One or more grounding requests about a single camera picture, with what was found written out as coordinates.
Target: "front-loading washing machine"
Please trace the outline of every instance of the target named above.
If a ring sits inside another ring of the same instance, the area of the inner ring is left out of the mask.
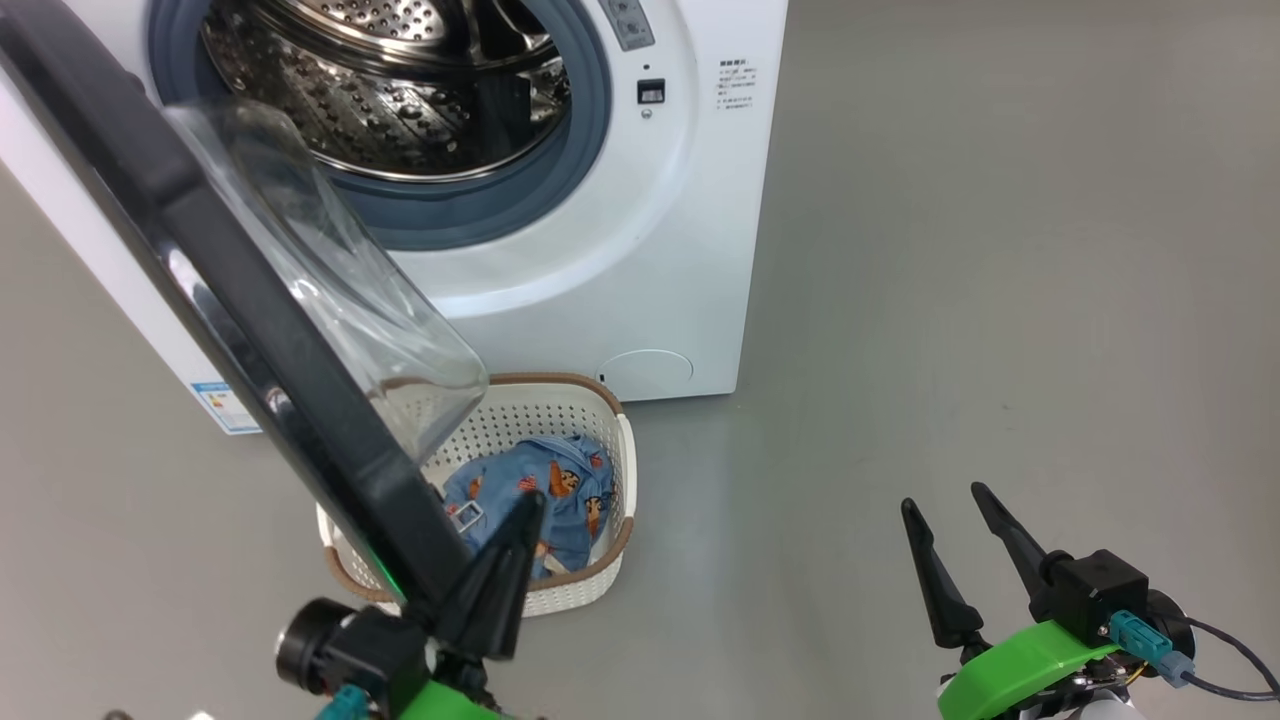
[[[492,372],[733,391],[786,0],[42,1],[105,49],[65,61],[114,58],[156,104],[287,113]],[[253,430],[0,79],[0,159],[224,429]]]

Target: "gray floor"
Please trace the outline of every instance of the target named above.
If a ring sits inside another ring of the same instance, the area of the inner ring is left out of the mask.
[[[631,409],[623,573],[529,623],[498,692],[567,720],[932,717],[954,653],[899,501],[988,637],[1028,620],[974,480],[1280,664],[1280,5],[792,5],[741,389]],[[0,715],[310,716],[269,659],[340,597],[302,486],[214,429],[8,176],[0,217]]]

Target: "green plastic bracket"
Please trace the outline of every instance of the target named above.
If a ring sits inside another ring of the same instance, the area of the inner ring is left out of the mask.
[[[417,693],[413,702],[408,703],[399,720],[500,720],[502,715],[492,710],[485,710],[467,700],[467,696],[458,691],[442,685],[440,683],[428,683],[422,692]]]
[[[938,696],[938,711],[942,720],[989,720],[1117,650],[1088,647],[1052,620],[1032,625],[961,667]]]

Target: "white plastic basket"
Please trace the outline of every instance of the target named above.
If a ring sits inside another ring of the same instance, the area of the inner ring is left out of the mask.
[[[421,411],[420,384],[389,389],[387,398],[410,411]],[[534,580],[525,597],[525,618],[561,612],[595,602],[622,568],[622,551],[631,538],[636,512],[636,452],[631,423],[617,398],[600,383],[570,374],[497,375],[480,406],[422,465],[422,477],[436,487],[465,462],[512,448],[538,436],[594,438],[613,461],[613,509],[604,533],[582,570]],[[329,515],[316,506],[320,539],[334,578],[348,591],[388,610],[397,610],[378,575],[352,550]]]

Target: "blue clothing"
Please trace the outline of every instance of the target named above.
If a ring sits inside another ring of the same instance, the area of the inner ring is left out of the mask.
[[[477,457],[444,483],[444,503],[451,516],[471,523],[462,539],[474,552],[497,532],[520,496],[531,491],[547,496],[532,577],[586,568],[613,505],[613,464],[589,437],[529,438],[507,452]],[[480,510],[479,518],[468,503]]]

